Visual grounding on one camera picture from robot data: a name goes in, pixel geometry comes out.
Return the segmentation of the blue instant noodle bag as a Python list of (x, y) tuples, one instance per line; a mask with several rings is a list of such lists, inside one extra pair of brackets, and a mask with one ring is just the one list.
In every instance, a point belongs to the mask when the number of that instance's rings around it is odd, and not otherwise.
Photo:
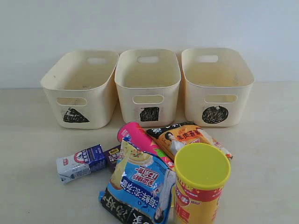
[(162, 159), (125, 137), (100, 203), (123, 224), (165, 224), (175, 180), (176, 173)]

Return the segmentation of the orange instant noodle bag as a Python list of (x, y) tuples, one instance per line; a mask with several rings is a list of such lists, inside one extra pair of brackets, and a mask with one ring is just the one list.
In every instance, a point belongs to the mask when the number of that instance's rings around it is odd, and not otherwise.
[(204, 143), (221, 150), (228, 159), (233, 155), (215, 138), (193, 122), (182, 122), (165, 127), (148, 129), (146, 133), (172, 159), (184, 146), (191, 143)]

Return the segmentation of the purple juice carton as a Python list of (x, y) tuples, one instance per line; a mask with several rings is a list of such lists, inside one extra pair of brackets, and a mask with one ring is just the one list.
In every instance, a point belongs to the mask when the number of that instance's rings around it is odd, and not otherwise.
[(105, 152), (103, 152), (105, 159), (107, 161), (107, 167), (109, 168), (109, 170), (113, 173), (118, 161), (118, 155), (120, 152), (120, 148), (121, 146), (115, 146)]

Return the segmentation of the cream bin square mark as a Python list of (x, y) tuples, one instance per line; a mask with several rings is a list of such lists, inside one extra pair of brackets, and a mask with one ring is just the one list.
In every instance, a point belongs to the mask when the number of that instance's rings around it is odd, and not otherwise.
[(124, 122), (152, 127), (166, 126), (175, 120), (181, 73), (173, 51), (124, 51), (114, 80)]

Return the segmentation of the pink Lay's chips can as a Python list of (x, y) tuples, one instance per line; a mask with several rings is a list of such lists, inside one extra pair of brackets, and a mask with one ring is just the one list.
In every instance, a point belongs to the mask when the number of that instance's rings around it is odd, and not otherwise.
[(118, 141), (121, 142), (124, 137), (129, 138), (130, 142), (140, 150), (158, 156), (174, 171), (173, 160), (147, 135), (145, 130), (137, 122), (129, 122), (119, 129), (117, 134)]

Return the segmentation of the cream bin circle mark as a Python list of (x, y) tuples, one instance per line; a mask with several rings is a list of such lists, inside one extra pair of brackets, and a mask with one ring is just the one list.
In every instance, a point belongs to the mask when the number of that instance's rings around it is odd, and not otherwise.
[(181, 63), (186, 119), (200, 126), (237, 125), (255, 81), (242, 56), (228, 48), (186, 49)]

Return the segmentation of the cream bin triangle mark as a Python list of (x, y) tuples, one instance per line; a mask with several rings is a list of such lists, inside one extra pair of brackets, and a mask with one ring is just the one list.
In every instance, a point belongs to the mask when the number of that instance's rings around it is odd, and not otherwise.
[(45, 74), (41, 86), (60, 126), (99, 129), (110, 122), (118, 101), (118, 59), (114, 51), (73, 51)]

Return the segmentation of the yellow Lay's chips can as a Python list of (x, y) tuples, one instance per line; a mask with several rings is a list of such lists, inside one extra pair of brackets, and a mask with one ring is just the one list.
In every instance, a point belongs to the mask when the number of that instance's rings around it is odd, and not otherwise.
[(216, 147), (192, 143), (175, 155), (175, 196), (173, 222), (212, 224), (231, 166)]

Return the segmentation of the blue white milk carton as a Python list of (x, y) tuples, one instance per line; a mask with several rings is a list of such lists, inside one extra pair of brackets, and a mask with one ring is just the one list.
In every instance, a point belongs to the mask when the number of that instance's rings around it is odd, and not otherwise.
[(57, 173), (63, 184), (100, 171), (107, 161), (100, 144), (56, 159)]

